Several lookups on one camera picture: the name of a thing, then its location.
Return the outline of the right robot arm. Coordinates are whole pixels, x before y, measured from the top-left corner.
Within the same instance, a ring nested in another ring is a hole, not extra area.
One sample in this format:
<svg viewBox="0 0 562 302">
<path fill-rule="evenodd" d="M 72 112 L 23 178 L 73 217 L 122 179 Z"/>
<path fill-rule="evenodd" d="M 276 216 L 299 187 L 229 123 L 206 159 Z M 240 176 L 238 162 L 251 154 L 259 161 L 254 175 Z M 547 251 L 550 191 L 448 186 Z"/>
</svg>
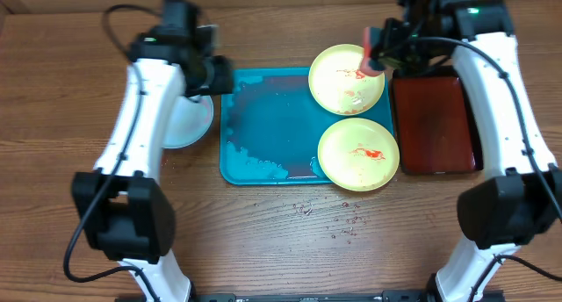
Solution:
<svg viewBox="0 0 562 302">
<path fill-rule="evenodd" d="M 365 34 L 363 64 L 418 78 L 450 61 L 472 109 L 485 179 L 457 202 L 462 236 L 420 301 L 502 301 L 486 285 L 561 217 L 561 172 L 537 125 L 503 0 L 396 0 L 402 19 Z"/>
</svg>

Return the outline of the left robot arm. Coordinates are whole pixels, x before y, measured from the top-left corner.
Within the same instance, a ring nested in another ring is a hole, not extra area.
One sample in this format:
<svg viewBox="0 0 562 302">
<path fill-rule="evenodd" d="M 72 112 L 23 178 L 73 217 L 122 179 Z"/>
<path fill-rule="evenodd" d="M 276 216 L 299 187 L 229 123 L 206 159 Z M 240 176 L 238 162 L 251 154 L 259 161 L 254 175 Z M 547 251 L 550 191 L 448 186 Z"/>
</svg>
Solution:
<svg viewBox="0 0 562 302">
<path fill-rule="evenodd" d="M 133 276 L 146 301 L 192 297 L 172 250 L 176 214 L 159 184 L 166 136 L 194 104 L 234 90 L 231 61 L 214 52 L 217 26 L 201 25 L 200 12 L 163 0 L 159 24 L 119 47 L 128 66 L 115 127 L 92 171 L 71 184 L 80 220 L 70 244 L 84 237 Z"/>
</svg>

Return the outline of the white round plate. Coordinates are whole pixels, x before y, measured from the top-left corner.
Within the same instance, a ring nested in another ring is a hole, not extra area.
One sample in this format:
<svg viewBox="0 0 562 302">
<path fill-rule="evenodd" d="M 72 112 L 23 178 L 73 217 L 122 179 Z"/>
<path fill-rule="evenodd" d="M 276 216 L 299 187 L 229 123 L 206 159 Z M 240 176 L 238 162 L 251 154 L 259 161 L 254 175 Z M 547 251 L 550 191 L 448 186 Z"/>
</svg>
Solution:
<svg viewBox="0 0 562 302">
<path fill-rule="evenodd" d="M 210 128 L 213 115 L 214 106 L 210 96 L 198 96 L 194 99 L 179 97 L 169 118 L 163 147 L 188 147 L 200 140 Z"/>
</svg>

